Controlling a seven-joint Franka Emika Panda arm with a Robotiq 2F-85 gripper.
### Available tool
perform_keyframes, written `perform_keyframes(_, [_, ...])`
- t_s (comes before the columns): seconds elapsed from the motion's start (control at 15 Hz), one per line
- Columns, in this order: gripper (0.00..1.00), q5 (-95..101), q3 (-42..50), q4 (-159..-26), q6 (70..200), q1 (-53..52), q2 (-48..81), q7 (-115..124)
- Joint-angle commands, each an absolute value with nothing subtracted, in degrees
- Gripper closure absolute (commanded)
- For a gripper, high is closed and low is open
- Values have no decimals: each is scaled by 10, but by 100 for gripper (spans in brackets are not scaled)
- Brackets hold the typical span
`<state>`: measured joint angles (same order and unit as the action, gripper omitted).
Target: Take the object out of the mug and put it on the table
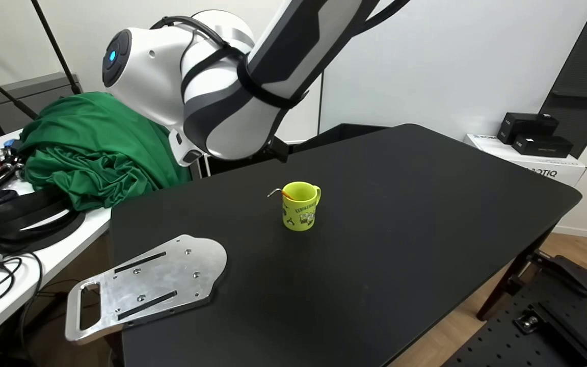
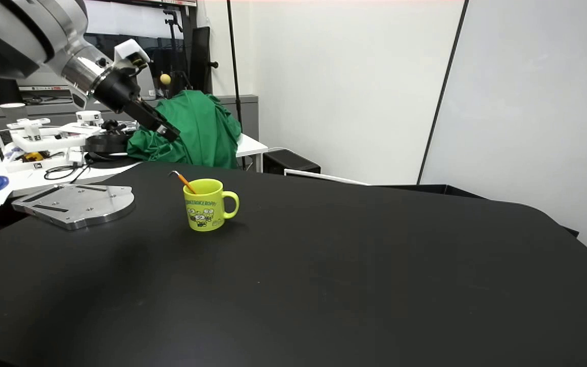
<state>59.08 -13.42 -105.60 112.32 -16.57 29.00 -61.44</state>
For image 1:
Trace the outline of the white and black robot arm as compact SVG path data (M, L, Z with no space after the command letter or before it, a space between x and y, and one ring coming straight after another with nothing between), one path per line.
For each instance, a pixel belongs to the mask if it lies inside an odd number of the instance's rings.
M287 155L276 132L357 35L409 0L286 0L262 35L228 11L164 16L118 30L102 84L167 131L174 160Z

